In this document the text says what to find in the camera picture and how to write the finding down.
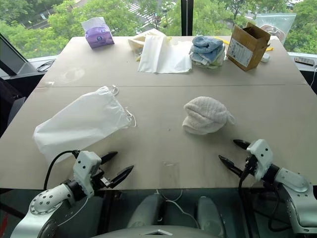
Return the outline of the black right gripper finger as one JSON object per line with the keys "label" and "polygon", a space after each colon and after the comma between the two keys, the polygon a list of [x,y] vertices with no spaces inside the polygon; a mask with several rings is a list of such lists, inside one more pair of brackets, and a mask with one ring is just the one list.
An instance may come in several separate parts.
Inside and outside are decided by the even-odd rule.
{"label": "black right gripper finger", "polygon": [[244,174],[244,171],[236,167],[235,164],[230,159],[222,155],[219,155],[218,158],[231,172],[233,172],[238,177],[241,177]]}
{"label": "black right gripper finger", "polygon": [[247,148],[251,145],[250,142],[241,139],[233,139],[233,143],[244,150],[247,150]]}

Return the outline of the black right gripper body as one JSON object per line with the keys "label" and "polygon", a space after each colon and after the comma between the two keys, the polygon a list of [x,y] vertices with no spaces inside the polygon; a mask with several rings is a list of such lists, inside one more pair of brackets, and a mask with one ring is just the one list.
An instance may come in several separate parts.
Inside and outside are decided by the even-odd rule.
{"label": "black right gripper body", "polygon": [[250,155],[246,159],[245,168],[244,168],[244,176],[252,175],[255,176],[255,172],[257,170],[258,160],[255,155]]}

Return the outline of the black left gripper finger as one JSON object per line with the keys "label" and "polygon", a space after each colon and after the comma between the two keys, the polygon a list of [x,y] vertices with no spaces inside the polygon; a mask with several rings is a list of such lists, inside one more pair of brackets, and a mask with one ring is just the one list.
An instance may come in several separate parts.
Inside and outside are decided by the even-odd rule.
{"label": "black left gripper finger", "polygon": [[118,154],[117,151],[110,151],[106,155],[101,157],[101,164],[104,164],[108,161],[110,161],[114,156]]}
{"label": "black left gripper finger", "polygon": [[111,180],[110,188],[115,188],[122,181],[124,181],[128,177],[128,175],[132,172],[133,168],[134,168],[134,165],[131,165],[123,169],[121,172],[119,172],[119,174]]}

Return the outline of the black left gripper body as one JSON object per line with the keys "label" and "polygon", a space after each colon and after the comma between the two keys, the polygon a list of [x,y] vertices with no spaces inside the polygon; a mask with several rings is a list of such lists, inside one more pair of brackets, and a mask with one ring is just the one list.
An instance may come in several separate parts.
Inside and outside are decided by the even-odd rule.
{"label": "black left gripper body", "polygon": [[97,171],[91,175],[91,185],[94,191],[102,188],[114,188],[114,183],[104,177],[104,171],[98,168]]}

